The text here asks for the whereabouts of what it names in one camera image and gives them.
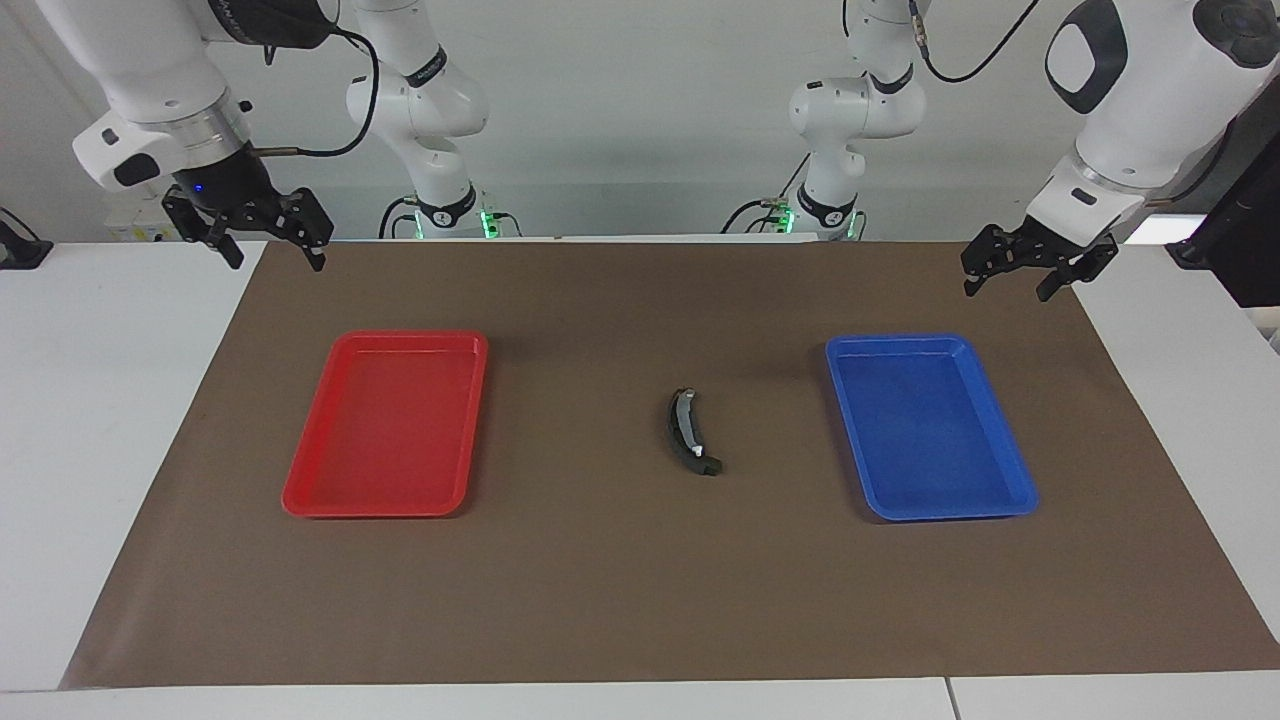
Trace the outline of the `beige box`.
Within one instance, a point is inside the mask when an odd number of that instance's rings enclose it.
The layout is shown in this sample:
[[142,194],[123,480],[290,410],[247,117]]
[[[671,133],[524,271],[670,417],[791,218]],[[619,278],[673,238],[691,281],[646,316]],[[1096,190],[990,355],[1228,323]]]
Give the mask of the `beige box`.
[[163,209],[160,199],[124,193],[106,197],[104,225],[119,242],[183,242],[180,233]]

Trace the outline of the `red plastic tray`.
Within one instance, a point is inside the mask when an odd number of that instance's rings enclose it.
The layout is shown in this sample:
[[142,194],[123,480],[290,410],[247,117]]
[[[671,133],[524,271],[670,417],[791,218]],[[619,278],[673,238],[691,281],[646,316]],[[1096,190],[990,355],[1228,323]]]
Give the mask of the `red plastic tray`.
[[306,519],[447,518],[468,493],[489,343],[352,331],[333,343],[282,506]]

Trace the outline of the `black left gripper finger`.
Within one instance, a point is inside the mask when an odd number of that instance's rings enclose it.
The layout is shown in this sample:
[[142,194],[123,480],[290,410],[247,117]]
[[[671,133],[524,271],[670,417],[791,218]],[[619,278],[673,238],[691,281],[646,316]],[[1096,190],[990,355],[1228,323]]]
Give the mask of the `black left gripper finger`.
[[1114,240],[1101,240],[1079,258],[1059,258],[1051,273],[1036,288],[1037,299],[1048,302],[1061,288],[1076,282],[1091,283],[1117,256]]
[[963,283],[968,297],[974,297],[983,284],[1000,270],[1002,261],[1002,231],[984,227],[961,251]]

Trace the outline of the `curved brake shoe metal web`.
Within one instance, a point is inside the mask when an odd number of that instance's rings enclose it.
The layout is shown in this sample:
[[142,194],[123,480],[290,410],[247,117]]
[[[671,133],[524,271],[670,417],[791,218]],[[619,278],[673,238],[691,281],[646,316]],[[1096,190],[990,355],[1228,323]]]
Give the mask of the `curved brake shoe metal web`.
[[723,462],[709,454],[698,424],[694,388],[676,389],[669,400],[666,430],[669,445],[681,465],[699,477],[718,477]]

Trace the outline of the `blue plastic tray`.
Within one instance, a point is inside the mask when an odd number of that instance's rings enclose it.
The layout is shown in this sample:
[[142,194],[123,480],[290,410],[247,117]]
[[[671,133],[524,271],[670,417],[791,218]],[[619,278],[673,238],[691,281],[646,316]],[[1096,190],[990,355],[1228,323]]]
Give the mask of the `blue plastic tray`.
[[826,361],[858,483],[886,521],[1021,518],[1039,492],[979,354],[959,334],[846,334]]

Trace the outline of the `black monitor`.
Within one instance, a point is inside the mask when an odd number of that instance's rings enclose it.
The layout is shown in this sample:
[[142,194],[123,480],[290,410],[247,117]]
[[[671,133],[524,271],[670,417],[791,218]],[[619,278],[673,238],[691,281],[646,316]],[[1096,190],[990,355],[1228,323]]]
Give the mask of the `black monitor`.
[[1185,240],[1165,246],[1183,270],[1212,272],[1240,307],[1280,307],[1280,100],[1268,142]]

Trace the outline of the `small black bracket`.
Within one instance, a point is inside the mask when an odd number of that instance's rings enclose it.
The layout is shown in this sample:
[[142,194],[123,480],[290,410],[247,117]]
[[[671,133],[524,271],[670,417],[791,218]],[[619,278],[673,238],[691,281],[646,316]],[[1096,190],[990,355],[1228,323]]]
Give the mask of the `small black bracket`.
[[52,251],[54,242],[42,240],[23,219],[0,206],[0,270],[33,270]]

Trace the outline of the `brown table mat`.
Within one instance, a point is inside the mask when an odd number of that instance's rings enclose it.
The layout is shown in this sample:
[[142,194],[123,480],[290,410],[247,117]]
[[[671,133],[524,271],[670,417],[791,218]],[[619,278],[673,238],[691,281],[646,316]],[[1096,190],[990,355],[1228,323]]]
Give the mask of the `brown table mat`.
[[[961,288],[951,243],[343,243],[264,251],[67,688],[1280,669],[1076,297]],[[282,506],[326,355],[462,329],[489,363],[436,520]],[[840,334],[975,345],[1039,491],[895,524],[856,491]],[[676,389],[718,477],[676,459]]]

